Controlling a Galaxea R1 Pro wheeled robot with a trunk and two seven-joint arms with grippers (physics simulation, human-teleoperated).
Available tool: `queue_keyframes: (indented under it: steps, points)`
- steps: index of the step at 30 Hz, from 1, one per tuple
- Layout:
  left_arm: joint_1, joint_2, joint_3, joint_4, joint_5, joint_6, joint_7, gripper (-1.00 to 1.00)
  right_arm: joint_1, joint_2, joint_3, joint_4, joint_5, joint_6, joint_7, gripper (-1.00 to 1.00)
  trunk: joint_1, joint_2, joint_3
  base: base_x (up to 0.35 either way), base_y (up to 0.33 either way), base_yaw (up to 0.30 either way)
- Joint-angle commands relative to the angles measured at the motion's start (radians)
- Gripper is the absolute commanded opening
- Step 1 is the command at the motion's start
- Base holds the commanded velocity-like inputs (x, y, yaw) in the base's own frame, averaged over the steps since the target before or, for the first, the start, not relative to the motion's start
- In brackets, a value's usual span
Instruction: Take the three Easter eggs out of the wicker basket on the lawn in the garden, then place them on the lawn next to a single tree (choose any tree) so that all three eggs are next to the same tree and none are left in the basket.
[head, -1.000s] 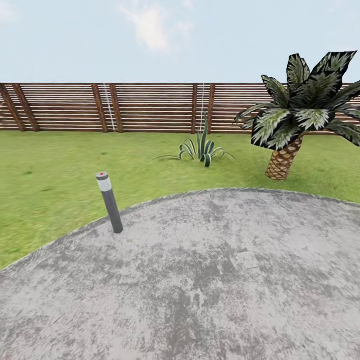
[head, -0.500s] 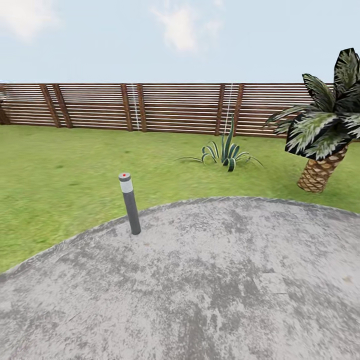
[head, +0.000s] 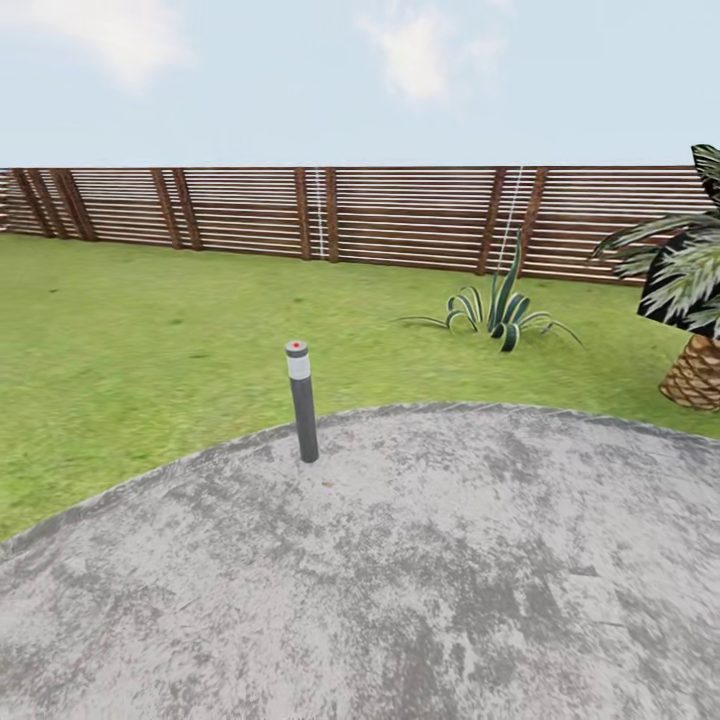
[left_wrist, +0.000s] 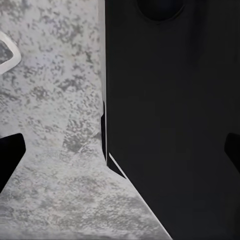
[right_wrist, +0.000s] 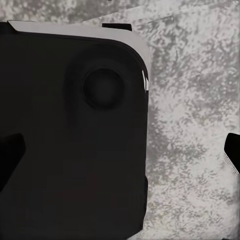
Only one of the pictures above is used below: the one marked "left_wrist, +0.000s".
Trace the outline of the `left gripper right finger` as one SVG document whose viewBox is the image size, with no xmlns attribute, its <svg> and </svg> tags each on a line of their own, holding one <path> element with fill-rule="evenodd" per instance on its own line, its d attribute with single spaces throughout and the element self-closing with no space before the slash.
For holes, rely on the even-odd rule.
<svg viewBox="0 0 240 240">
<path fill-rule="evenodd" d="M 229 133 L 227 135 L 224 151 L 240 173 L 240 135 Z"/>
</svg>

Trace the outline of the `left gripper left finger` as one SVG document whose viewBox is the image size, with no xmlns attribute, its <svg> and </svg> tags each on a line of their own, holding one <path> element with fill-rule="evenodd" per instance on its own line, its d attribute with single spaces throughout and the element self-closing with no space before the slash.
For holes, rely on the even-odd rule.
<svg viewBox="0 0 240 240">
<path fill-rule="evenodd" d="M 26 153 L 22 133 L 0 138 L 0 193 Z"/>
</svg>

